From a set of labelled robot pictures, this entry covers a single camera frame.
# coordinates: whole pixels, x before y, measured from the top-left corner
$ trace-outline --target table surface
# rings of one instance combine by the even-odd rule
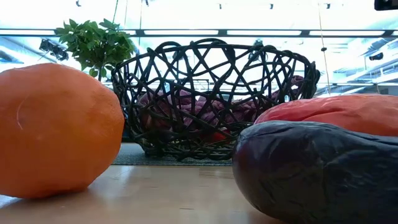
[[[44,200],[0,195],[0,223],[281,224],[253,208],[231,167],[111,166],[85,192]]]

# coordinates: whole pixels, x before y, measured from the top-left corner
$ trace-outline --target eggplant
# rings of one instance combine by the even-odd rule
[[[239,135],[233,174],[251,205],[286,223],[398,223],[398,137],[259,123]]]

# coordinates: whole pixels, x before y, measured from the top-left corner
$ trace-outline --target basket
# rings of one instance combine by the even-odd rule
[[[210,59],[212,51],[217,56]],[[301,76],[294,75],[298,67]],[[140,144],[149,157],[181,161],[230,159],[244,128],[286,100],[312,98],[319,78],[315,62],[302,55],[211,38],[148,48],[118,64],[111,80],[128,141]]]

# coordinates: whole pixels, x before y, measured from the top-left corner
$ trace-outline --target ceiling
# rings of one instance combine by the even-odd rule
[[[77,22],[113,19],[116,1],[79,0],[13,0],[0,5],[0,29],[54,29],[69,18]],[[124,29],[393,29],[398,30],[396,11],[377,12],[373,0],[119,0],[115,22]],[[133,38],[140,52],[156,48],[165,41],[187,45],[201,37]],[[252,45],[257,37],[220,37],[229,44]],[[261,38],[279,50],[291,50],[315,61],[321,71],[319,89],[329,81],[374,82],[382,75],[395,81],[398,77],[397,40],[390,38]],[[0,47],[28,55],[29,63],[55,59],[39,50],[40,37],[0,37]],[[321,48],[327,47],[324,55]],[[369,56],[383,52],[382,60]],[[79,68],[72,58],[62,62]],[[2,65],[0,70],[24,64]]]

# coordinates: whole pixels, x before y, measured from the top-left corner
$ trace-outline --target potted plant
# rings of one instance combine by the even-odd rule
[[[89,74],[99,81],[106,77],[106,69],[112,70],[134,52],[129,34],[107,19],[99,24],[94,21],[77,24],[70,19],[69,24],[63,23],[63,28],[57,28],[55,34],[61,43],[67,43],[67,51],[80,63],[81,70],[91,68]]]

